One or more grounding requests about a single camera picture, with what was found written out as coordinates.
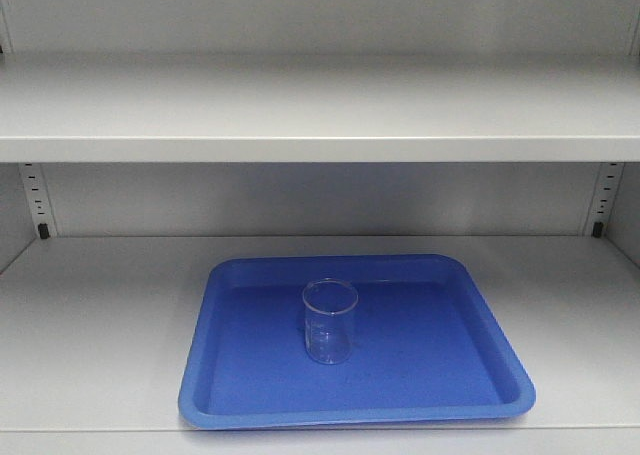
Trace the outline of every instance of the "cabinet back panel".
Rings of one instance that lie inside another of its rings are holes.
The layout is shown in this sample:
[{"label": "cabinet back panel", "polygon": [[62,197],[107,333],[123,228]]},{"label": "cabinet back panel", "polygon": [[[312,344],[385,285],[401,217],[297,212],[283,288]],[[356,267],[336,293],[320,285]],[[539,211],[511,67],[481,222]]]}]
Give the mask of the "cabinet back panel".
[{"label": "cabinet back panel", "polygon": [[627,54],[637,0],[2,0],[16,52]]},{"label": "cabinet back panel", "polygon": [[579,235],[597,163],[47,164],[60,236]]}]

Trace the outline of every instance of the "plastic tray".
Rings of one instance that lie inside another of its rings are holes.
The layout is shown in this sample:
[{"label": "plastic tray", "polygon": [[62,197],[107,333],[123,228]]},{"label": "plastic tray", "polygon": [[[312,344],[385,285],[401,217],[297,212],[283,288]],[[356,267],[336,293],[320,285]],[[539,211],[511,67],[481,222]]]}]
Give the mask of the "plastic tray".
[{"label": "plastic tray", "polygon": [[[339,365],[304,347],[311,280],[359,291]],[[209,278],[179,406],[206,429],[511,417],[531,380],[465,268],[440,255],[231,260]]]}]

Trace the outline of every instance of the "gray surface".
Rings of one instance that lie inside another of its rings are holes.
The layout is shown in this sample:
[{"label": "gray surface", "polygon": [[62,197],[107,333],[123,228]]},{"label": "gray surface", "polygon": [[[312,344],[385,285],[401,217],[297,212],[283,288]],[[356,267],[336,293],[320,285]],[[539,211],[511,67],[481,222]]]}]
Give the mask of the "gray surface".
[{"label": "gray surface", "polygon": [[61,236],[579,235],[596,163],[47,164]]},{"label": "gray surface", "polygon": [[640,266],[640,163],[624,167],[607,237]]},{"label": "gray surface", "polygon": [[50,455],[635,455],[640,429],[0,433],[0,445],[22,455],[40,455],[43,447]]},{"label": "gray surface", "polygon": [[637,0],[3,0],[21,51],[626,54]]},{"label": "gray surface", "polygon": [[0,278],[0,359],[10,362],[0,427],[186,429],[176,398],[214,265],[243,256],[420,252],[467,266],[538,393],[523,417],[445,427],[640,427],[640,271],[608,241],[584,237],[37,242]]},{"label": "gray surface", "polygon": [[0,273],[34,238],[18,165],[0,163]]},{"label": "gray surface", "polygon": [[0,161],[640,160],[637,57],[16,57]]}]

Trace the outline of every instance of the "white shelf surface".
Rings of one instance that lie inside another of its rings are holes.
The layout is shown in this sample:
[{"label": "white shelf surface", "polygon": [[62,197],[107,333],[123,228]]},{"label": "white shelf surface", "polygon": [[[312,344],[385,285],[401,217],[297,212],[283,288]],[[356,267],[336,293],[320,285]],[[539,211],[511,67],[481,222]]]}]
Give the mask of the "white shelf surface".
[{"label": "white shelf surface", "polygon": [[59,238],[0,276],[0,431],[183,431],[177,395],[210,269],[236,257],[441,253],[469,269],[538,399],[506,421],[640,429],[640,270],[582,237]]},{"label": "white shelf surface", "polygon": [[640,160],[625,57],[5,58],[0,162]]},{"label": "white shelf surface", "polygon": [[21,455],[634,455],[640,429],[0,433],[0,446]]}]

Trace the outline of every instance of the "metal shelf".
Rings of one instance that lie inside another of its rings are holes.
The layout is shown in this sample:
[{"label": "metal shelf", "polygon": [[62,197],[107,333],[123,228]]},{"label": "metal shelf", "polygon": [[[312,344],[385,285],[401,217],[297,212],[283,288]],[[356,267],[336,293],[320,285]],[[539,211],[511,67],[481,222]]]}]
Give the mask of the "metal shelf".
[{"label": "metal shelf", "polygon": [[574,430],[316,430],[246,432],[100,432],[0,433],[7,453],[137,453],[210,455],[211,453],[298,455],[305,451],[335,455],[369,453],[447,453],[510,455],[520,453],[637,453],[639,428]]},{"label": "metal shelf", "polygon": [[459,259],[536,385],[523,417],[412,428],[640,428],[640,270],[604,239],[542,236],[36,241],[0,278],[0,427],[189,430],[176,400],[210,269],[336,253]]},{"label": "metal shelf", "polygon": [[626,57],[5,58],[0,162],[640,160]]}]

